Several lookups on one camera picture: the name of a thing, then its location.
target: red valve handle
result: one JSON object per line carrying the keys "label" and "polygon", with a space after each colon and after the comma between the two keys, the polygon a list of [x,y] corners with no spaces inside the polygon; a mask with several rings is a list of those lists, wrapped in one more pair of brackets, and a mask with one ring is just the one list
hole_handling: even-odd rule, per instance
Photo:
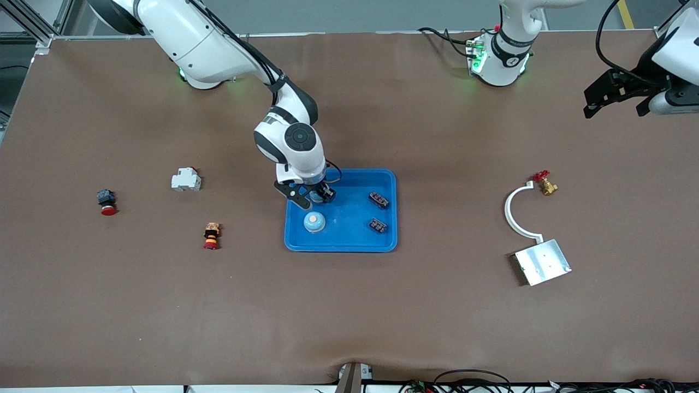
{"label": "red valve handle", "polygon": [[544,171],[541,171],[539,173],[535,173],[534,176],[532,177],[532,179],[535,182],[540,182],[541,180],[544,180],[545,178],[547,178],[550,174],[551,174],[551,172],[544,170]]}

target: white curved hook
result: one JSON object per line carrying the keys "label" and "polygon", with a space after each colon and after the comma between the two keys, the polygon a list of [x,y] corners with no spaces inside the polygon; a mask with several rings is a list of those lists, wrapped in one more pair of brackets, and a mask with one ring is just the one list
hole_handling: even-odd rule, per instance
{"label": "white curved hook", "polygon": [[510,224],[512,229],[518,234],[526,238],[532,238],[536,240],[537,244],[544,243],[544,235],[535,234],[533,232],[527,231],[526,229],[520,227],[519,224],[517,224],[517,221],[514,221],[514,218],[512,217],[512,198],[514,198],[514,196],[517,195],[517,192],[524,190],[534,190],[534,182],[529,180],[528,182],[526,182],[526,185],[524,187],[516,189],[507,197],[507,199],[505,200],[505,219],[507,220],[507,223]]}

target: yellow floor stripe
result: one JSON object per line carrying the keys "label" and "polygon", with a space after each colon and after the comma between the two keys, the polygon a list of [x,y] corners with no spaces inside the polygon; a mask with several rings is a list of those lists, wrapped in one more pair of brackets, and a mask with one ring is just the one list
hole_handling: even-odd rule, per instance
{"label": "yellow floor stripe", "polygon": [[619,13],[621,13],[621,20],[624,21],[624,27],[627,29],[634,29],[635,27],[631,20],[631,14],[628,12],[628,7],[626,6],[626,0],[619,0]]}

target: brown table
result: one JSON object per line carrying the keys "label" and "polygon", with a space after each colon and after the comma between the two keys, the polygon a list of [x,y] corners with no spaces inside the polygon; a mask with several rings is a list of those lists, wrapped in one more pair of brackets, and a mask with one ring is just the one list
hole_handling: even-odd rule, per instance
{"label": "brown table", "polygon": [[[632,66],[652,40],[610,32],[605,50]],[[323,383],[348,361],[376,378],[699,379],[699,117],[627,101],[585,120],[605,70],[592,33],[542,34],[504,88],[420,35],[252,42],[319,102],[329,159],[394,171],[396,250],[285,248],[253,77],[196,91],[153,41],[55,41],[0,150],[0,385]],[[169,189],[181,166],[199,193]],[[559,192],[514,212],[573,272],[528,287],[507,255],[533,243],[502,210],[542,169]]]}

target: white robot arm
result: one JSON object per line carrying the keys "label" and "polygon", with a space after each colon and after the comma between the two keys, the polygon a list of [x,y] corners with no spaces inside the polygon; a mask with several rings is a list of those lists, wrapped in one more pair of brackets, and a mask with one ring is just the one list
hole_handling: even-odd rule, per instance
{"label": "white robot arm", "polygon": [[502,20],[498,31],[485,31],[469,41],[466,53],[473,75],[493,86],[513,83],[524,72],[529,49],[541,31],[539,8],[567,8],[586,0],[499,0]]}
{"label": "white robot arm", "polygon": [[146,29],[197,89],[211,89],[251,73],[273,93],[267,116],[255,127],[255,143],[276,163],[275,187],[301,208],[308,195],[330,202],[335,191],[326,182],[326,160],[313,129],[318,118],[313,98],[255,47],[239,39],[199,0],[88,0],[93,11],[125,34]]}
{"label": "white robot arm", "polygon": [[607,59],[599,49],[602,26],[597,31],[597,51],[612,68],[585,89],[585,117],[605,106],[633,97],[646,97],[636,106],[639,116],[699,113],[699,10],[688,7],[677,14],[667,31],[648,48],[631,71]]}

